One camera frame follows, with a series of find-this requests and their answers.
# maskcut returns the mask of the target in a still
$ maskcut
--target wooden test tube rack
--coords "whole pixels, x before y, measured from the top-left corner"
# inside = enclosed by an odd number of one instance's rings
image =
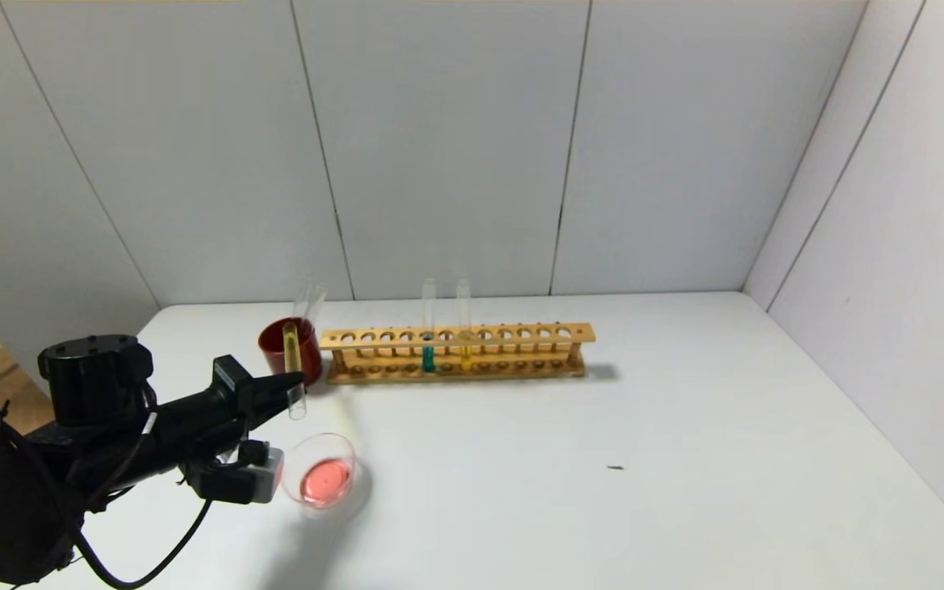
[[[327,329],[319,348],[334,355],[329,384],[412,384],[477,379],[583,377],[581,344],[594,343],[591,324],[501,324],[472,326],[472,339],[461,328],[438,326],[431,340],[423,328]],[[434,348],[435,370],[424,372],[423,350]],[[461,367],[468,347],[472,369]]]

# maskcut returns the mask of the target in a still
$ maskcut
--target yellow liquid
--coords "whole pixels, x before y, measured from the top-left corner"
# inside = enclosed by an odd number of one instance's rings
[[[461,340],[471,340],[472,332],[461,332]],[[461,347],[461,369],[472,370],[472,347]]]
[[[291,321],[282,326],[282,351],[286,373],[301,370],[301,353],[297,347],[297,326]]]

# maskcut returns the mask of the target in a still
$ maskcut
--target white table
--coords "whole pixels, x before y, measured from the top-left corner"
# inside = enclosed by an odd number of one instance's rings
[[[286,303],[174,306],[139,334],[161,400],[206,387]],[[452,320],[441,302],[438,322]],[[735,293],[477,299],[483,324],[591,321],[588,377],[329,388],[255,438],[356,438],[370,500],[342,527],[269,505],[215,504],[148,588],[944,590],[944,506],[749,298]],[[419,302],[327,303],[326,328],[408,325]],[[352,418],[338,418],[342,400]],[[610,470],[619,465],[624,470]],[[172,474],[85,532],[135,579],[201,501]],[[79,562],[39,588],[89,589]]]

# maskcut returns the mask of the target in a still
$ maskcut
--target red container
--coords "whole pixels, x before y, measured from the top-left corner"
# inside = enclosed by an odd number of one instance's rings
[[[305,386],[314,384],[323,372],[323,357],[319,352],[319,340],[315,338],[315,326],[300,317],[284,317],[273,321],[257,337],[257,345],[265,353],[272,374],[286,372],[284,350],[282,350],[282,326],[292,321],[297,325],[298,343],[301,347],[301,370],[305,375]]]

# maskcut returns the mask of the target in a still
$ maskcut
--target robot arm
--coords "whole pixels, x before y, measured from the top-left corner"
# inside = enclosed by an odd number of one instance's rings
[[[220,357],[209,388],[158,406],[147,382],[151,353],[134,336],[56,344],[39,355],[39,367],[55,421],[21,437],[0,417],[0,582],[36,582],[67,565],[78,545],[110,586],[136,588],[176,556],[210,502],[272,499],[282,452],[247,434],[286,410],[286,392],[304,374],[253,378],[231,356]],[[217,457],[236,447],[239,460],[221,464]],[[104,511],[137,482],[173,467],[206,505],[160,567],[121,582],[82,538],[83,515]]]

